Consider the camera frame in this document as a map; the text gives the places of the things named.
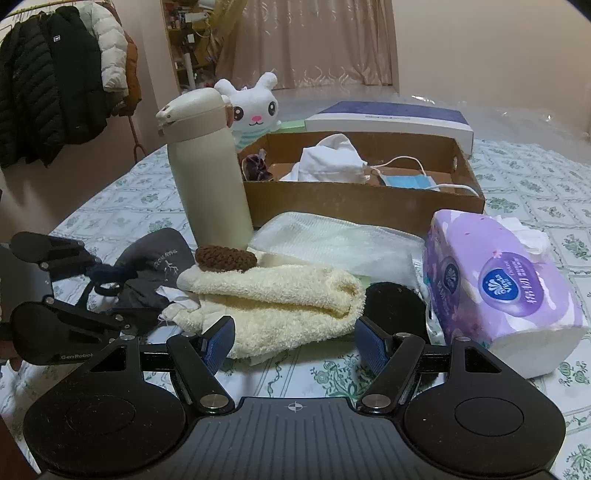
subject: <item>jacket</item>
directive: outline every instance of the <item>jacket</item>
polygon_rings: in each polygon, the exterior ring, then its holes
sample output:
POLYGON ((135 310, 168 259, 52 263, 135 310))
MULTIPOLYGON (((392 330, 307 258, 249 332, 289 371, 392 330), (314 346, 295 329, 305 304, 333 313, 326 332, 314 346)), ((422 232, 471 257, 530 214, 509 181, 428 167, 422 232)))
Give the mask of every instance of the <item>jacket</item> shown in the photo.
POLYGON ((75 7, 60 7, 40 18, 53 58, 66 143, 92 140, 106 127, 100 49, 75 7))
POLYGON ((1 62, 7 69, 0 82, 0 99, 4 100, 0 118, 12 115, 15 122, 12 133, 4 123, 0 135, 3 167, 16 163, 21 156, 31 161, 40 158, 48 165, 65 142, 53 60, 40 18, 17 24, 0 47, 1 62))
MULTIPOLYGON (((121 25, 121 20, 117 14, 117 10, 112 4, 100 3, 105 7, 121 25)), ((132 38, 125 32, 125 39, 127 40, 127 59, 125 61, 125 78, 127 80, 127 89, 129 94, 123 98, 125 106, 119 111, 119 116, 130 116, 135 112, 135 108, 142 100, 142 90, 138 80, 138 47, 132 38)))
POLYGON ((127 95, 127 41, 123 28, 106 8, 94 2, 78 2, 76 8, 88 32, 98 40, 104 91, 127 95))

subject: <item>metal screw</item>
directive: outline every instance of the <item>metal screw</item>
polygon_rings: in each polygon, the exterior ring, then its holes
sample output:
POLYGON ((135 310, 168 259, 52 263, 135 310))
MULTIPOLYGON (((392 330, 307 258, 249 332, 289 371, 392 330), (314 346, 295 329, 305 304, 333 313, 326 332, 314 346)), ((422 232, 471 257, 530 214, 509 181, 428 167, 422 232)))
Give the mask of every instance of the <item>metal screw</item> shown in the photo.
POLYGON ((218 408, 224 408, 226 405, 230 403, 227 396, 220 395, 218 393, 211 393, 209 395, 205 395, 201 397, 201 400, 199 400, 199 402, 204 407, 212 408, 214 410, 218 408))
POLYGON ((374 410, 378 408, 385 408, 392 403, 392 401, 386 395, 374 394, 366 395, 361 399, 361 403, 368 408, 374 410))

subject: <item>purple tissue package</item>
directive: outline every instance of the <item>purple tissue package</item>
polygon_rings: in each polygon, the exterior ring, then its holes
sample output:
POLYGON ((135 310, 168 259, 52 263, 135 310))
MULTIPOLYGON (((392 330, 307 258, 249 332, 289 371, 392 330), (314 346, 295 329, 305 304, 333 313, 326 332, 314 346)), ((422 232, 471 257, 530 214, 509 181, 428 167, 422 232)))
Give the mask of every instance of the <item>purple tissue package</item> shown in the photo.
POLYGON ((425 282, 448 344, 470 337, 532 378, 557 368, 587 332, 578 299, 552 260, 532 262, 495 219, 440 210, 425 243, 425 282))

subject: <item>white wall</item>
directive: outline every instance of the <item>white wall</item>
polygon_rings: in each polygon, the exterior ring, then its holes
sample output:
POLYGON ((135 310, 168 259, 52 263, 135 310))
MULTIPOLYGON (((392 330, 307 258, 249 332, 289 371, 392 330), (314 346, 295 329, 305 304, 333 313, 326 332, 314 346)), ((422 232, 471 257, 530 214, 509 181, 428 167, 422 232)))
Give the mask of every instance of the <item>white wall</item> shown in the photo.
POLYGON ((402 95, 548 108, 589 130, 591 23, 566 0, 392 0, 402 95))
MULTIPOLYGON (((43 1, 25 0, 18 8, 39 3, 43 1)), ((134 123, 140 141, 150 153, 163 145, 158 136, 155 114, 178 95, 167 50, 161 4, 160 0, 115 0, 114 4, 124 29, 138 46, 142 102, 135 112, 134 123), (165 56, 160 44, 162 39, 165 56), (152 84, 152 72, 155 72, 157 93, 152 84)), ((11 21, 3 20, 0 28, 11 21)), ((0 38, 7 31, 0 30, 0 38)), ((48 168, 38 161, 29 165, 13 165, 0 171, 0 189, 3 190, 0 242, 9 240, 20 230, 49 233, 94 194, 129 171, 134 165, 133 145, 127 118, 111 118, 107 128, 92 142, 65 146, 48 168)))

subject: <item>brown jacket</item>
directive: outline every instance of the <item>brown jacket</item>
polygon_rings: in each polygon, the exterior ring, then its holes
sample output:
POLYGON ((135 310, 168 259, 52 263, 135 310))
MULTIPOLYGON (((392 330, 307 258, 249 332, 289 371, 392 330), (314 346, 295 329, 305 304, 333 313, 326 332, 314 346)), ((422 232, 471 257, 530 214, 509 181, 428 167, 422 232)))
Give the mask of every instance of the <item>brown jacket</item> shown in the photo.
MULTIPOLYGON (((115 7, 107 2, 99 3, 102 7, 105 7, 109 12, 113 14, 119 25, 121 20, 117 14, 115 7)), ((125 63, 125 78, 127 79, 127 88, 129 90, 128 96, 123 98, 125 106, 119 111, 119 116, 133 115, 135 107, 140 103, 142 99, 142 90, 139 86, 139 80, 137 75, 138 69, 138 47, 135 45, 131 37, 125 33, 125 39, 127 40, 127 60, 125 63)))

